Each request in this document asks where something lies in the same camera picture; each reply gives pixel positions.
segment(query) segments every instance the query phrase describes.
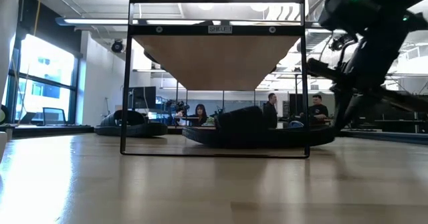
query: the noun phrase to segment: person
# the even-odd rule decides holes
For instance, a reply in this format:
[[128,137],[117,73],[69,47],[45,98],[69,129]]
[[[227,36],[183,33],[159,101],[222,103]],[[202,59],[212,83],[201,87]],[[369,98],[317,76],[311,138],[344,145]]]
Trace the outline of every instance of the person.
[[196,105],[195,114],[190,115],[189,117],[193,117],[189,119],[190,126],[202,126],[208,119],[205,106],[203,104]]
[[275,109],[276,95],[271,93],[267,96],[268,101],[263,105],[263,117],[268,128],[276,128],[278,125],[278,113]]
[[328,117],[328,109],[322,104],[322,97],[319,94],[312,96],[313,106],[309,107],[309,121],[310,124],[323,124],[324,120]]

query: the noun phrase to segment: wooden panel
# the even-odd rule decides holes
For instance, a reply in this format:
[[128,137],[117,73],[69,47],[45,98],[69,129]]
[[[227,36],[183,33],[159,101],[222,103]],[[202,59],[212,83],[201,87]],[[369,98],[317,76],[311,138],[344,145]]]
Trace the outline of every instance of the wooden panel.
[[254,90],[295,36],[136,36],[188,90]]

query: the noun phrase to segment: woman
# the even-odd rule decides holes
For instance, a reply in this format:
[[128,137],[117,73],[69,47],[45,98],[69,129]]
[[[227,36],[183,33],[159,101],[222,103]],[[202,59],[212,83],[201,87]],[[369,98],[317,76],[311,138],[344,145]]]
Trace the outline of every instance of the woman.
[[189,119],[191,126],[202,126],[208,119],[207,111],[203,104],[198,104],[195,108],[195,114],[189,116],[192,117]]

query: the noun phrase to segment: camera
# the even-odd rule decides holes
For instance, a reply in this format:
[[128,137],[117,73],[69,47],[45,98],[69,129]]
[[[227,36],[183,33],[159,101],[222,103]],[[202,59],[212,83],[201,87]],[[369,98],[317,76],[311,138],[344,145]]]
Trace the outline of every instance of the camera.
[[123,53],[125,50],[125,47],[123,45],[123,42],[121,39],[114,40],[114,43],[112,44],[112,51],[114,53]]

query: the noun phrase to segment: man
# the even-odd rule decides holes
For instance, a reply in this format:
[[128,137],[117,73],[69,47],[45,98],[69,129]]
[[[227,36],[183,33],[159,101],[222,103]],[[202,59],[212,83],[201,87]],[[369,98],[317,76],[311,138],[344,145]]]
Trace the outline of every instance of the man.
[[276,95],[274,93],[267,96],[268,101],[263,106],[263,117],[267,123],[268,128],[276,128],[278,125],[278,113],[275,109]]
[[311,124],[323,124],[328,117],[328,109],[322,104],[322,97],[319,94],[312,96],[313,106],[309,107],[309,121]]

